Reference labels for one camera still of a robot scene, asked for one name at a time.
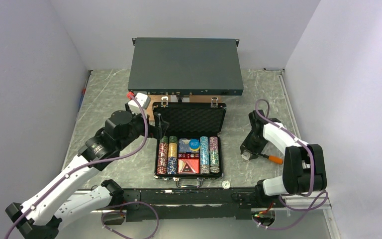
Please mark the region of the red triangle card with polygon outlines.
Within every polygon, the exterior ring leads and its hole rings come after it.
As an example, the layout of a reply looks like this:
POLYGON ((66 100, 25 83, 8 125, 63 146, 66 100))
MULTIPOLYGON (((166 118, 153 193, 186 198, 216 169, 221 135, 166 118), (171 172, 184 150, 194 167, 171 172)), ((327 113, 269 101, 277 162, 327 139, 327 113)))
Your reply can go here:
POLYGON ((189 160, 179 160, 178 162, 178 173, 179 174, 196 174, 194 161, 189 160))

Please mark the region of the white poker chip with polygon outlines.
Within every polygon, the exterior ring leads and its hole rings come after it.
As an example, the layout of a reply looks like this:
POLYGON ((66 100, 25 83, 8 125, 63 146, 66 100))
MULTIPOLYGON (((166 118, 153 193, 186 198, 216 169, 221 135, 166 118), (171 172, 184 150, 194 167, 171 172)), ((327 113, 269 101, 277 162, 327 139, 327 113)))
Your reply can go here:
POLYGON ((219 173, 220 172, 220 168, 219 167, 210 167, 210 173, 213 173, 213 174, 216 174, 216 173, 219 173))
POLYGON ((230 189, 231 184, 230 184, 230 182, 228 180, 223 180, 222 183, 221 183, 221 187, 223 189, 230 189))
POLYGON ((248 153, 248 152, 243 152, 243 153, 241 154, 241 157, 242 157, 242 159, 243 159, 244 161, 249 161, 250 158, 251 158, 251 154, 248 153))

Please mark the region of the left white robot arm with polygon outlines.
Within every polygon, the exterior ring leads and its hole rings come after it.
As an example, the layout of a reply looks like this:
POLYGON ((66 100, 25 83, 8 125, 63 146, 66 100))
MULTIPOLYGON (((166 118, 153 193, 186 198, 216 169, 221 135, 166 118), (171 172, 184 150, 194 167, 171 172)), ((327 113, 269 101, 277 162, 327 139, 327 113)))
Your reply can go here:
POLYGON ((25 239, 53 239, 59 231, 91 211, 119 208, 124 190, 114 180, 104 180, 89 193, 71 196, 110 163, 120 160, 120 152, 139 137, 161 139, 169 123, 155 114, 151 125, 145 107, 137 104, 115 111, 93 137, 89 138, 65 169, 40 192, 23 203, 12 203, 5 212, 25 239))

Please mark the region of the black poker chip case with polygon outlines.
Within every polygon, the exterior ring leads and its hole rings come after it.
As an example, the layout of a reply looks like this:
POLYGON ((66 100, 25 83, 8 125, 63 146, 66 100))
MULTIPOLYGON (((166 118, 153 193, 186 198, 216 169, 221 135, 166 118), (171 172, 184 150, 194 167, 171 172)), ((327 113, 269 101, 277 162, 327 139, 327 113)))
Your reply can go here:
POLYGON ((220 133, 225 120, 227 105, 219 103, 218 98, 212 98, 211 103, 169 103, 167 97, 163 97, 161 102, 154 102, 153 113, 160 113, 164 121, 169 123, 165 136, 177 136, 178 140, 200 139, 202 136, 208 138, 216 136, 218 138, 219 168, 220 172, 213 174, 174 174, 158 175, 157 160, 158 146, 156 146, 156 161, 154 176, 156 179, 173 180, 178 188, 200 188, 205 180, 221 179, 224 175, 224 163, 220 133))

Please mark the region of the blue dealer button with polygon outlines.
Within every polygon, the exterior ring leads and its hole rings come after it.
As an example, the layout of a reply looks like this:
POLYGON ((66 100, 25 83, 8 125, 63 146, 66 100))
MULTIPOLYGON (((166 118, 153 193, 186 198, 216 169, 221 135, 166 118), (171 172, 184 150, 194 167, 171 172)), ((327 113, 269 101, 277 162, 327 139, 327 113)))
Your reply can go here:
POLYGON ((189 140, 189 148, 191 151, 199 151, 200 142, 198 139, 190 139, 189 140))

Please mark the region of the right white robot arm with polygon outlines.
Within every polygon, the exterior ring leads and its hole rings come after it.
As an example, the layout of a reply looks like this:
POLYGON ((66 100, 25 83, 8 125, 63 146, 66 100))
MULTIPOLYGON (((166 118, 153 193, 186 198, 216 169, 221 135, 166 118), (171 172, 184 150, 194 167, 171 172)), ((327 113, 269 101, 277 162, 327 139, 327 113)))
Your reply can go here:
POLYGON ((299 139, 278 119, 265 117, 262 110, 250 112, 249 121, 251 131, 240 145, 245 161, 263 156, 263 150, 269 142, 284 155, 283 159, 275 160, 283 166, 282 175, 257 182, 254 193, 257 205, 265 207, 278 195, 326 189, 324 155, 319 144, 309 144, 299 139))

